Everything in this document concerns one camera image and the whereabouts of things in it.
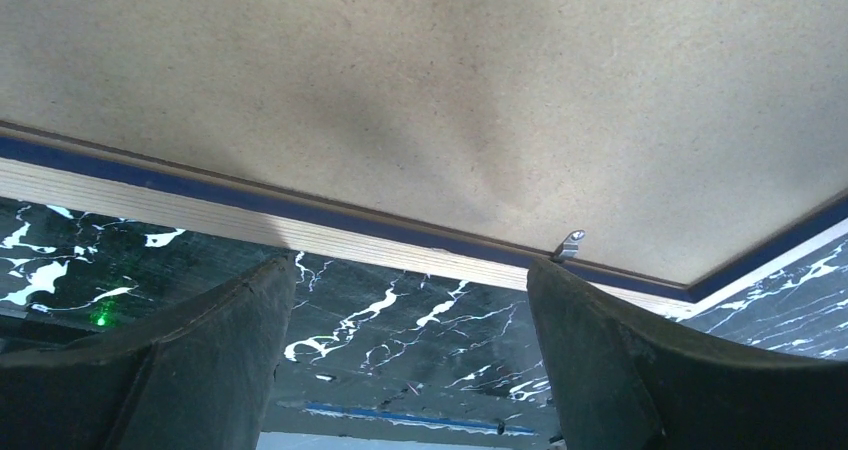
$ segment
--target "wooden panel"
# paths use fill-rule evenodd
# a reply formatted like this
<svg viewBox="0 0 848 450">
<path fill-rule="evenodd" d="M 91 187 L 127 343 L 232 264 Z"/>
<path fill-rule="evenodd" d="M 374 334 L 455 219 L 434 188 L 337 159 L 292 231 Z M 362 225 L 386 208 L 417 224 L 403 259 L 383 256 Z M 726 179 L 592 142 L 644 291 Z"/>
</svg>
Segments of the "wooden panel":
<svg viewBox="0 0 848 450">
<path fill-rule="evenodd" d="M 61 205 L 362 263 L 515 290 L 523 291 L 526 288 L 525 268 L 14 160 L 0 159 L 0 193 L 34 203 Z M 691 306 L 685 302 L 606 285 L 598 287 L 657 313 L 682 315 Z"/>
<path fill-rule="evenodd" d="M 848 187 L 848 0 L 0 0 L 2 118 L 689 284 Z"/>
</svg>

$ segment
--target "black marble wall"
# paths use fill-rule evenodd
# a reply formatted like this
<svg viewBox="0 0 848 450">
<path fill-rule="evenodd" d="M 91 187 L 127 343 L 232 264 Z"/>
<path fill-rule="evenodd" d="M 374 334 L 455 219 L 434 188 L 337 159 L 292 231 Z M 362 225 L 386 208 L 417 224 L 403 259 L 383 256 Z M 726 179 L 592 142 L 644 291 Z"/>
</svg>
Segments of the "black marble wall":
<svg viewBox="0 0 848 450">
<path fill-rule="evenodd" d="M 0 238 L 0 310 L 95 331 L 280 251 L 8 199 Z M 304 253 L 297 266 L 266 430 L 313 422 L 315 433 L 335 434 L 340 418 L 356 418 L 355 429 L 384 420 L 407 429 L 393 438 L 510 448 L 546 448 L 558 433 L 525 293 Z"/>
<path fill-rule="evenodd" d="M 848 236 L 681 323 L 777 352 L 848 360 Z"/>
</svg>

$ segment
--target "floor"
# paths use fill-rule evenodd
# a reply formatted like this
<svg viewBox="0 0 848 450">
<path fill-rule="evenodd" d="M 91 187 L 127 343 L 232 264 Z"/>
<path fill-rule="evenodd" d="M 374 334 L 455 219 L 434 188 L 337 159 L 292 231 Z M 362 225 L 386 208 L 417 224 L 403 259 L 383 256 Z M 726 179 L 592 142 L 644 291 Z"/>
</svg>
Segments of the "floor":
<svg viewBox="0 0 848 450">
<path fill-rule="evenodd" d="M 848 0 L 0 0 L 0 118 L 688 284 L 848 188 Z"/>
<path fill-rule="evenodd" d="M 0 232 L 0 313 L 89 332 L 144 318 L 282 251 L 10 199 L 0 199 Z M 841 237 L 681 323 L 848 360 L 846 248 Z M 555 440 L 526 293 L 302 252 L 296 263 L 296 307 L 263 431 L 522 449 Z"/>
<path fill-rule="evenodd" d="M 416 442 L 389 442 L 385 440 L 360 440 L 346 437 L 328 437 L 291 433 L 262 432 L 256 450 L 500 450 L 490 447 L 422 444 Z"/>
</svg>

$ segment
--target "plywood edge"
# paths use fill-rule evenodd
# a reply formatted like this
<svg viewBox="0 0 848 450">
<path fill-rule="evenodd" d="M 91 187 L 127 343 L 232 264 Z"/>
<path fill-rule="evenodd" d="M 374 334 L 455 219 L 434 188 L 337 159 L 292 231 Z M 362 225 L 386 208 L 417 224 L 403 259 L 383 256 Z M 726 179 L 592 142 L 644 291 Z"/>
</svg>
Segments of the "plywood edge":
<svg viewBox="0 0 848 450">
<path fill-rule="evenodd" d="M 0 192 L 5 197 L 33 203 L 61 205 L 331 258 L 514 290 L 526 289 L 526 268 L 16 160 L 0 159 Z M 682 316 L 688 314 L 692 307 L 687 302 L 608 285 L 598 286 L 607 293 L 659 314 Z"/>
<path fill-rule="evenodd" d="M 432 225 L 374 209 L 209 172 L 0 120 L 0 158 L 8 158 L 227 206 L 527 268 L 551 252 Z M 563 266 L 586 280 L 691 302 L 682 284 L 580 259 Z"/>
</svg>

